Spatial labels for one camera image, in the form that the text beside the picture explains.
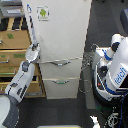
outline sticker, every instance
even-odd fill
[[[30,7],[29,4],[27,4],[27,12],[28,12],[28,13],[31,13],[31,12],[32,12],[32,9],[31,9],[31,7]]]
[[[13,35],[12,34],[7,34],[9,39],[13,39]]]
[[[13,54],[14,58],[25,58],[25,54]]]
[[[6,87],[5,87],[5,86],[2,86],[2,87],[1,87],[1,90],[0,90],[0,93],[4,92],[5,89],[6,89]]]
[[[7,10],[8,14],[21,14],[20,9]]]
[[[1,55],[1,58],[5,58],[6,56],[5,55]]]
[[[39,20],[49,20],[49,8],[47,6],[37,7],[37,15]]]

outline robot body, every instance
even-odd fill
[[[112,37],[111,47],[107,50],[106,48],[98,49],[101,50],[99,52],[100,60],[98,63],[93,62],[93,68],[95,67],[94,91],[103,102],[111,103],[123,96],[128,89],[126,84],[128,79],[128,38],[115,34]]]

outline metal handle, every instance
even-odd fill
[[[56,62],[51,62],[51,64],[54,64],[56,66],[64,66],[64,65],[69,64],[69,63],[71,63],[71,61],[67,61],[67,62],[64,62],[62,64],[57,64]]]
[[[1,89],[0,89],[0,92],[5,92],[5,86],[2,86]]]
[[[14,71],[14,72],[8,72],[8,73],[0,73],[0,75],[15,75],[16,74],[16,71]]]
[[[7,61],[1,61],[0,64],[8,63],[8,62],[9,62],[9,59],[7,59]]]
[[[66,84],[66,83],[68,83],[68,82],[70,82],[70,81],[52,81],[52,82],[54,82],[54,83],[56,83],[56,84]]]

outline floor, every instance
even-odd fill
[[[115,33],[126,36],[120,23],[120,12],[126,7],[128,7],[127,0],[124,3],[120,0],[106,0],[105,3],[101,3],[101,0],[92,0],[85,54],[91,54],[92,44],[100,47],[110,46],[111,37]],[[90,81],[87,70],[82,70],[81,79]],[[83,80],[80,81],[80,87],[88,91],[86,85],[89,82]],[[79,91],[77,99],[24,99],[19,104],[20,119],[16,128],[36,128],[44,125],[79,125],[83,128],[93,128],[91,115],[98,117],[99,124],[103,128],[105,119],[100,110],[95,109],[93,105],[95,99],[92,91],[89,93],[84,94]]]

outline label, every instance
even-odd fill
[[[6,56],[5,55],[1,55],[1,58],[5,58]]]
[[[113,76],[113,81],[117,87],[121,86],[127,74],[128,71],[123,67],[123,65],[120,64],[118,69],[116,70],[116,73]]]
[[[20,14],[20,9],[7,10],[8,14]]]
[[[39,20],[49,20],[49,8],[47,6],[37,7],[37,14]]]
[[[5,89],[6,89],[6,87],[5,87],[5,86],[1,87],[0,93],[4,92],[4,91],[5,91]]]
[[[7,34],[9,39],[13,39],[13,35],[12,34]]]
[[[25,54],[13,54],[14,58],[25,58]]]

